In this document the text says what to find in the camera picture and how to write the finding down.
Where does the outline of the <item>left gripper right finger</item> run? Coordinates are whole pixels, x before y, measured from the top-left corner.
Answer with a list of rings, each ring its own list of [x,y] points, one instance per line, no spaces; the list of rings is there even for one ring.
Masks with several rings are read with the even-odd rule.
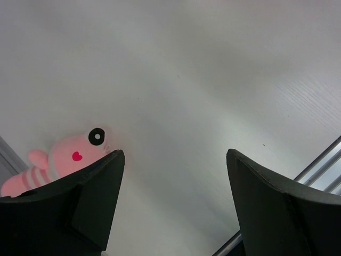
[[[226,155],[246,255],[340,255],[340,196]]]

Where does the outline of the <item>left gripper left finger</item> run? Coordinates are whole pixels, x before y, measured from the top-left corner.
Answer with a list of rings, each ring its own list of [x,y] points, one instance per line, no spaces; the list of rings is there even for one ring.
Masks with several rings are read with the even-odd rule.
[[[2,197],[1,255],[101,255],[124,166],[124,152],[115,150],[48,185]]]

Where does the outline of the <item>pink plush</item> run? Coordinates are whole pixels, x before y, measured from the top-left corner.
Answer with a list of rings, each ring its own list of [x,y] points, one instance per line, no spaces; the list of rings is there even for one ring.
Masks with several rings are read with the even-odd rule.
[[[20,196],[77,172],[112,151],[111,132],[102,127],[62,139],[49,153],[34,149],[28,153],[32,167],[9,178],[1,187],[1,196]]]

